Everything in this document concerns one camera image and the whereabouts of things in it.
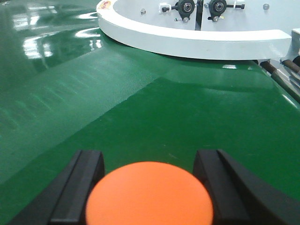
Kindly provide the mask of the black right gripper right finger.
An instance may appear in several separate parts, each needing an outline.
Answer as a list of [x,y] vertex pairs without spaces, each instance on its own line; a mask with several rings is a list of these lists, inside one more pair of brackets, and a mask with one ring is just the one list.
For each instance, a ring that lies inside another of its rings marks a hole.
[[275,189],[223,150],[198,150],[193,175],[206,187],[214,225],[298,225],[300,202]]

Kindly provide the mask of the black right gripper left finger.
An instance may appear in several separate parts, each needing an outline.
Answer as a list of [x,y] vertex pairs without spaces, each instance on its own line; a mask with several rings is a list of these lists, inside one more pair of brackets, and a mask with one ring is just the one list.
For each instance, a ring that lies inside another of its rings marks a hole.
[[86,202],[105,175],[103,153],[77,151],[64,170],[24,209],[10,225],[84,225]]

